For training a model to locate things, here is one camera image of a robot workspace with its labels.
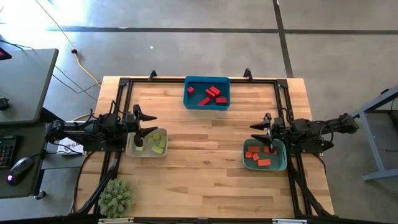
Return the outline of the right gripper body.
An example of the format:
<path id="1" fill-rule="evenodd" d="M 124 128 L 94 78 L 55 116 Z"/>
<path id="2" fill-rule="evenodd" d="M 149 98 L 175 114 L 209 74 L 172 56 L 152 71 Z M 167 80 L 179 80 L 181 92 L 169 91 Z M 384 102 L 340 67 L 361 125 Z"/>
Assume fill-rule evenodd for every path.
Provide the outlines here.
<path id="1" fill-rule="evenodd" d="M 285 129 L 285 122 L 283 117 L 276 117 L 274 123 L 268 125 L 267 128 L 267 145 L 269 147 L 270 153 L 275 153 L 277 148 L 273 143 L 274 139 L 281 139 L 283 137 L 283 132 Z"/>

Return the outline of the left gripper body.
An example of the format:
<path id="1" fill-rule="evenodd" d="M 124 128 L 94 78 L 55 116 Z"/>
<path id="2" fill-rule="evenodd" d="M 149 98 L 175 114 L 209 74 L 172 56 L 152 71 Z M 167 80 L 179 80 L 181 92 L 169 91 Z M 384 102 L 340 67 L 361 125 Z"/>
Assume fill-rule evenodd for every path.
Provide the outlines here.
<path id="1" fill-rule="evenodd" d="M 137 147 L 143 146 L 142 131 L 141 131 L 142 111 L 139 105 L 133 106 L 132 113 L 126 113 L 124 118 L 124 124 L 127 127 L 129 133 L 134 133 L 134 144 Z"/>

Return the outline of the grey plastic basket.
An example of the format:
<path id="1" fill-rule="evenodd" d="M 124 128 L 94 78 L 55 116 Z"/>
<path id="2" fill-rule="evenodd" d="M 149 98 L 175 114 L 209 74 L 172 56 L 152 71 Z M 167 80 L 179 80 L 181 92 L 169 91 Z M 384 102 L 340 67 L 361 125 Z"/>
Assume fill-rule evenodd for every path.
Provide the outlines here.
<path id="1" fill-rule="evenodd" d="M 157 154 L 151 150 L 153 145 L 159 146 L 159 141 L 155 140 L 153 138 L 154 133 L 159 133 L 160 134 L 160 139 L 161 136 L 166 136 L 167 137 L 167 144 L 166 147 L 164 148 L 163 154 Z M 144 137 L 143 140 L 143 151 L 137 151 L 136 150 L 136 145 L 134 144 L 134 133 L 129 133 L 127 135 L 127 143 L 126 143 L 126 154 L 130 157 L 136 157 L 136 158 L 158 158 L 158 157 L 165 157 L 167 155 L 167 146 L 168 146 L 168 133 L 167 130 L 164 128 L 159 128 L 156 129 L 155 131 L 151 132 L 148 134 L 146 137 Z"/>

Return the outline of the teal plastic basket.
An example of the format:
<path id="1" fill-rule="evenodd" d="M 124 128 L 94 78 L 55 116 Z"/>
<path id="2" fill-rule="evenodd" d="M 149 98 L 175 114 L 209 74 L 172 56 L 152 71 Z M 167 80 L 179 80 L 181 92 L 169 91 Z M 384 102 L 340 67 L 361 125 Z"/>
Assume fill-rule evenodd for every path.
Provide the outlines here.
<path id="1" fill-rule="evenodd" d="M 277 155 L 266 154 L 264 153 L 265 145 L 256 139 L 247 139 L 243 144 L 243 165 L 247 169 L 251 170 L 268 170 L 268 171 L 282 171 L 287 167 L 287 154 L 286 148 L 282 141 L 275 139 L 273 140 L 277 148 Z M 259 146 L 260 152 L 252 152 L 253 154 L 259 154 L 259 159 L 270 159 L 271 165 L 259 167 L 257 165 L 257 161 L 254 161 L 252 158 L 246 159 L 245 152 L 247 152 L 248 146 Z"/>

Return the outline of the blue rectangular tray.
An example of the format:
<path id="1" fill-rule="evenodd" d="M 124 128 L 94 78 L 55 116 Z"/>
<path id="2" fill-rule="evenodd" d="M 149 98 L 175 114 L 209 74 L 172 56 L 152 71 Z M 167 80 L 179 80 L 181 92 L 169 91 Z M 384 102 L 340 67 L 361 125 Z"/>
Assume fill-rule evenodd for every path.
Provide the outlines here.
<path id="1" fill-rule="evenodd" d="M 189 95 L 187 92 L 188 87 L 194 88 L 194 93 Z M 220 96 L 228 99 L 227 105 L 217 105 L 216 97 L 211 98 L 211 102 L 205 106 L 199 106 L 201 100 L 208 97 L 205 90 L 209 89 L 210 86 L 215 86 L 219 89 Z M 183 103 L 187 109 L 190 110 L 227 110 L 230 106 L 230 79 L 227 77 L 199 77 L 199 76 L 187 76 L 184 84 L 184 96 Z"/>

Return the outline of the white printed sheet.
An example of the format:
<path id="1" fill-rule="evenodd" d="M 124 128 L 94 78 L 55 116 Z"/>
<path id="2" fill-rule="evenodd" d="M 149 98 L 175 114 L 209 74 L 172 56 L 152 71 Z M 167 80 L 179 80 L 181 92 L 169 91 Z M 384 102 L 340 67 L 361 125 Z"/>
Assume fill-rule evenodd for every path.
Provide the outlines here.
<path id="1" fill-rule="evenodd" d="M 83 154 L 83 146 L 77 142 L 64 138 L 57 143 L 57 152 L 61 155 L 72 156 L 77 154 Z"/>

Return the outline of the green artificial plant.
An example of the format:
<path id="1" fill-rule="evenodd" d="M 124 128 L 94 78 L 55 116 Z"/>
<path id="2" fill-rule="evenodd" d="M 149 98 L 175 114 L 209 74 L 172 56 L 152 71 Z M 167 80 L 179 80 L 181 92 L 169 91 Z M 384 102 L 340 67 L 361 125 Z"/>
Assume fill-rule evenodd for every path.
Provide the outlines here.
<path id="1" fill-rule="evenodd" d="M 133 200 L 134 190 L 126 180 L 110 180 L 99 196 L 99 213 L 107 218 L 125 217 Z"/>

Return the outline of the dark keyboard desk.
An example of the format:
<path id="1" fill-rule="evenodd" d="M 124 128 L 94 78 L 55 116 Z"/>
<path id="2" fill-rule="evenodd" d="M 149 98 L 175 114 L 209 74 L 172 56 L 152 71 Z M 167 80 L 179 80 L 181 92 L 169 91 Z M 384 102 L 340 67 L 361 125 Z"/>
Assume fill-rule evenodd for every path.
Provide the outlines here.
<path id="1" fill-rule="evenodd" d="M 7 184 L 10 169 L 0 169 L 0 199 L 33 196 L 40 200 L 46 196 L 41 189 L 44 170 L 42 163 L 45 155 L 45 133 L 47 125 L 44 123 L 28 125 L 0 125 L 0 136 L 17 136 L 17 151 L 14 164 L 23 157 L 33 158 L 34 165 L 24 179 L 15 186 Z"/>

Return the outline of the black computer mouse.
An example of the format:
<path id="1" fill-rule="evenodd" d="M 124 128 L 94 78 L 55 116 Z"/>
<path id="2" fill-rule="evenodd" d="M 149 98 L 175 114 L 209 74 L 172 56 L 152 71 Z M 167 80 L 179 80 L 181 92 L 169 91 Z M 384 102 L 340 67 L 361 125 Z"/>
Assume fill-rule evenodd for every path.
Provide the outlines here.
<path id="1" fill-rule="evenodd" d="M 19 159 L 10 169 L 7 175 L 7 184 L 18 185 L 27 175 L 30 168 L 34 165 L 33 158 L 23 157 Z"/>

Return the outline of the black keyboard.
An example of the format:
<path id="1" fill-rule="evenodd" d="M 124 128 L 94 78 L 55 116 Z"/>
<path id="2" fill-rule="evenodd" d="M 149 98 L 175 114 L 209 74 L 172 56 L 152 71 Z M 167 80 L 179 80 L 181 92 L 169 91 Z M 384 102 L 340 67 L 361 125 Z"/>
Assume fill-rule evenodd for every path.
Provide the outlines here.
<path id="1" fill-rule="evenodd" d="M 17 136 L 0 136 L 0 169 L 10 169 L 17 151 Z"/>

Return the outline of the black aluminium table frame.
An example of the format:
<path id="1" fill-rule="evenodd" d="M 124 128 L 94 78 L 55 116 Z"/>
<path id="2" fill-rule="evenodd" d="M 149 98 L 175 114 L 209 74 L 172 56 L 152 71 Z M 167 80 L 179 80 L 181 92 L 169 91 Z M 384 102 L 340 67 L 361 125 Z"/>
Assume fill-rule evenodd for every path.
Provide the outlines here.
<path id="1" fill-rule="evenodd" d="M 136 189 L 125 216 L 131 224 L 326 223 L 288 172 L 243 166 L 243 142 L 264 113 L 311 118 L 302 79 L 232 78 L 226 111 L 188 110 L 184 93 L 182 77 L 103 79 L 97 112 L 107 111 L 112 100 L 122 110 L 139 104 L 169 134 L 163 158 L 120 157 L 116 176 Z"/>

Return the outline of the silver aluminium rail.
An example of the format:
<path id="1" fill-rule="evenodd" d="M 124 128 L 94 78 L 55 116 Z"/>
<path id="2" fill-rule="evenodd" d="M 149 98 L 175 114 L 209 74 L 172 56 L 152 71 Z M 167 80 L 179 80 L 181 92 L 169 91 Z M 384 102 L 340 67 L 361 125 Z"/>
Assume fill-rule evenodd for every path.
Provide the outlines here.
<path id="1" fill-rule="evenodd" d="M 306 220 L 300 220 L 300 219 L 274 218 L 272 219 L 272 224 L 308 224 L 308 223 Z"/>
<path id="2" fill-rule="evenodd" d="M 134 223 L 133 218 L 100 218 L 98 224 L 128 224 Z"/>

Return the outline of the grey-blue metal table frame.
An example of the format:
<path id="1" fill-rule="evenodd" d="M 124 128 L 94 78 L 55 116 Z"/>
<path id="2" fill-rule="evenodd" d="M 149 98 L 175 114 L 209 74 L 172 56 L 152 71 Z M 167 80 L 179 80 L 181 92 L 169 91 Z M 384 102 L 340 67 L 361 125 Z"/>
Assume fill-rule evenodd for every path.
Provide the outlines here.
<path id="1" fill-rule="evenodd" d="M 398 85 L 351 113 L 363 125 L 377 167 L 376 172 L 362 176 L 365 182 L 398 177 L 398 168 L 385 168 L 380 156 L 383 146 L 385 152 L 398 152 L 398 109 L 393 108 L 394 103 L 398 104 Z"/>

